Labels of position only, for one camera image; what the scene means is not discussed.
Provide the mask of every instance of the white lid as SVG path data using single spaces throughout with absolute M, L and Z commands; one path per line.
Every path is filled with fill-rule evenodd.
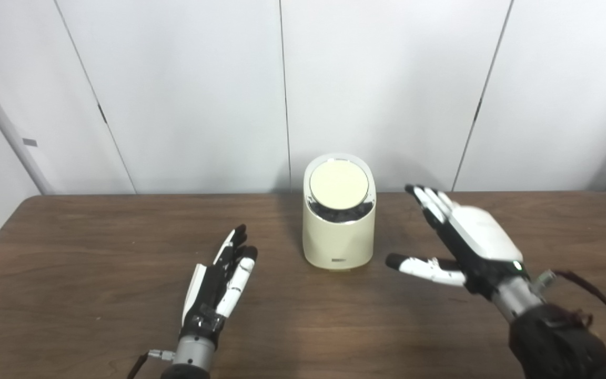
M 351 161 L 329 160 L 317 166 L 310 176 L 312 196 L 331 209 L 349 209 L 363 202 L 368 178 Z

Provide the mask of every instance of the black cable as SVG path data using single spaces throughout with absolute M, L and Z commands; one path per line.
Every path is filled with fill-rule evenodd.
M 144 365 L 144 362 L 146 362 L 147 358 L 149 358 L 148 351 L 140 355 L 139 358 L 137 358 L 137 362 L 135 362 L 135 365 L 133 365 L 132 369 L 130 369 L 130 373 L 128 374 L 127 379 L 134 379 L 135 375 L 137 375 L 139 369 L 142 368 L 142 365 Z
M 594 285 L 592 285 L 589 281 L 582 278 L 581 276 L 573 273 L 572 271 L 553 271 L 557 276 L 562 276 L 563 278 L 569 280 L 576 285 L 579 285 L 584 290 L 591 293 L 591 295 L 596 296 L 601 302 L 606 305 L 606 296 Z

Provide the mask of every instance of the cable connector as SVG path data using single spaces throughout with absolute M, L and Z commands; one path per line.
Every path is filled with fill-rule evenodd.
M 556 281 L 556 277 L 557 275 L 553 271 L 544 271 L 544 273 L 539 275 L 539 277 L 534 279 L 534 281 L 532 282 L 532 290 L 536 292 L 537 295 L 541 295 L 541 293 L 543 293 L 546 288 L 551 286 L 553 282 Z
M 169 350 L 149 350 L 149 357 L 158 358 L 162 361 L 172 362 L 175 360 L 175 352 Z

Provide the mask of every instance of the brown tabletop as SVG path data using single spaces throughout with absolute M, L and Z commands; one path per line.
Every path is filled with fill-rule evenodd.
M 606 192 L 451 197 L 490 211 L 533 276 L 569 268 L 606 293 Z M 0 231 L 0 378 L 121 378 L 146 350 L 174 350 L 195 264 L 240 223 L 259 260 L 213 379 L 522 377 L 493 305 L 385 267 L 389 252 L 449 256 L 414 199 L 380 194 L 377 212 L 373 260 L 330 273 L 301 254 L 300 195 L 32 197 Z M 561 282 L 548 299 L 592 312 L 606 342 L 591 295 Z

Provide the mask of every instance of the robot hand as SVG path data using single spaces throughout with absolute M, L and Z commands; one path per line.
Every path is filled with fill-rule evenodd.
M 437 283 L 464 285 L 488 300 L 508 278 L 527 278 L 522 254 L 490 213 L 461 206 L 428 187 L 407 185 L 406 192 L 416 198 L 426 221 L 455 259 L 390 254 L 387 266 Z
M 546 304 L 543 283 L 530 283 L 522 254 L 490 213 L 461 206 L 435 189 L 407 185 L 406 192 L 416 197 L 455 260 L 390 254 L 387 266 L 437 283 L 464 285 L 491 300 L 510 323 L 509 347 L 526 378 L 606 379 L 604 343 L 577 314 Z
M 211 266 L 195 266 L 176 353 L 149 351 L 149 355 L 173 361 L 161 379 L 209 379 L 219 333 L 238 303 L 257 259 L 257 249 L 243 245 L 247 240 L 245 232 L 244 225 L 231 231 Z

